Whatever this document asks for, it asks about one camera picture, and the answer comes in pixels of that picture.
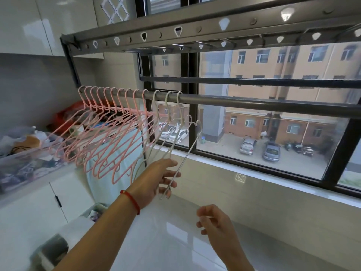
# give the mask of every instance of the person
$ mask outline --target person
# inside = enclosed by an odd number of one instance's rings
[[[156,196],[159,184],[168,185],[175,171],[169,170],[177,162],[161,159],[153,162],[128,187],[128,194],[121,194],[102,217],[89,229],[54,271],[110,270],[127,232],[140,209],[146,207]],[[174,181],[171,187],[177,187]],[[165,187],[159,187],[164,194]],[[215,205],[202,206],[197,210],[202,235],[207,235],[216,254],[230,271],[254,271],[238,241],[230,218]]]

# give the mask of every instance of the pavement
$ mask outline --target pavement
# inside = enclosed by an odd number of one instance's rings
[[[242,142],[242,137],[224,134],[218,143],[206,141],[204,144],[201,144],[198,141],[197,149],[316,179],[321,179],[327,168],[323,155],[318,153],[313,154],[313,157],[309,157],[299,154],[292,149],[287,151],[284,147],[281,147],[279,161],[270,162],[262,158],[267,140],[258,140],[252,155],[239,152]],[[179,145],[185,146],[188,146],[188,144],[188,138],[179,143]]]

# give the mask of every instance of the right hand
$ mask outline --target right hand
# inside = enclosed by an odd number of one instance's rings
[[[254,271],[246,258],[231,219],[216,205],[202,206],[197,210],[197,227],[204,229],[216,254],[224,262],[227,270]]]

